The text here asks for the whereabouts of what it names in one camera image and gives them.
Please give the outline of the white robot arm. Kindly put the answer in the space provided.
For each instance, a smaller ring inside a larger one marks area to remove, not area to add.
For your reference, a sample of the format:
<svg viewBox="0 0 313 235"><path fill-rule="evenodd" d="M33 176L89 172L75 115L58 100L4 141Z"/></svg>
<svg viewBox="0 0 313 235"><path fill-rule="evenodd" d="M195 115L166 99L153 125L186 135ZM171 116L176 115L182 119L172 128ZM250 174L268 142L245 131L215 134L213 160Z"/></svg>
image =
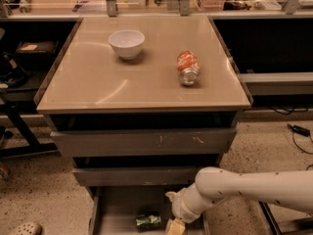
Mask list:
<svg viewBox="0 0 313 235"><path fill-rule="evenodd" d="M313 171L235 173L210 166L197 173L192 185L165 196L174 215L167 221L165 235L183 235L187 223L231 197L312 213Z"/></svg>

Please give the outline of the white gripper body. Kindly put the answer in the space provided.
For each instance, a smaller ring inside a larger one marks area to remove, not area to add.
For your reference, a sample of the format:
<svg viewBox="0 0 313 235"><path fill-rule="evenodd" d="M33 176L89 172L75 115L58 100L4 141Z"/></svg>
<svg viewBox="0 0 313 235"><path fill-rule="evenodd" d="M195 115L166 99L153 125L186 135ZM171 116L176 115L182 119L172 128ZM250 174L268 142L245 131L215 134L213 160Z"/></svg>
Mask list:
<svg viewBox="0 0 313 235"><path fill-rule="evenodd" d="M172 213L175 218L181 220L184 223L192 223L198 219L201 215L199 213L192 212L184 201L185 189L176 192L178 195L177 200L172 205Z"/></svg>

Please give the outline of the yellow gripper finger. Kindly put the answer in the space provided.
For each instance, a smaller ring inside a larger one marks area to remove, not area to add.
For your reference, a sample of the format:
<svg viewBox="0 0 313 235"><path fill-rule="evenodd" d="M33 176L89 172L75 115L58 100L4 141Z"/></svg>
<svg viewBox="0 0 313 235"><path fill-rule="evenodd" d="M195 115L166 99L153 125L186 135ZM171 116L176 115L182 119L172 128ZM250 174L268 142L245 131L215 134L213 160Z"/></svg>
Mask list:
<svg viewBox="0 0 313 235"><path fill-rule="evenodd" d="M174 203L178 198L177 193L173 191L166 192L165 196L169 199L171 203Z"/></svg>
<svg viewBox="0 0 313 235"><path fill-rule="evenodd" d="M166 224L165 235L183 235L185 229L185 223L181 220L169 219Z"/></svg>

